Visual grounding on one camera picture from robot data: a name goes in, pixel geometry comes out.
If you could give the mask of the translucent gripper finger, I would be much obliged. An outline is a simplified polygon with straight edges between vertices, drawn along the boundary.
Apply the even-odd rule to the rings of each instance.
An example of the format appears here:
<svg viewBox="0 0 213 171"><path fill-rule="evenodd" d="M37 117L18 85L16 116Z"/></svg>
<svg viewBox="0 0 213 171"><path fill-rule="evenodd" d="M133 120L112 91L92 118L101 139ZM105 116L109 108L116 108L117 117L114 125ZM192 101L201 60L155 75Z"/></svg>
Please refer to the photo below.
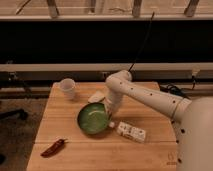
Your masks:
<svg viewBox="0 0 213 171"><path fill-rule="evenodd" d="M108 106L108 104L106 102L104 102L104 108L105 108L106 114L109 115L110 114L110 110L109 110L109 106Z"/></svg>

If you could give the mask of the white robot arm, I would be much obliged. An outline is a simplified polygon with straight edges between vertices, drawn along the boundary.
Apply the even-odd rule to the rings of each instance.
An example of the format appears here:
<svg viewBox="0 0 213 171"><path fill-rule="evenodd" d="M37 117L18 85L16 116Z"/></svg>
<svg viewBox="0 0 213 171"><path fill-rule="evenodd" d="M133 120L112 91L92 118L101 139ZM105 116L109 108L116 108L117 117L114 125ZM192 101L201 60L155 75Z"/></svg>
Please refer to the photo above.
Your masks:
<svg viewBox="0 0 213 171"><path fill-rule="evenodd" d="M190 100L132 82L126 70L106 78L105 106L109 114L119 110L126 95L163 114L176 124L176 171L213 171L213 97Z"/></svg>

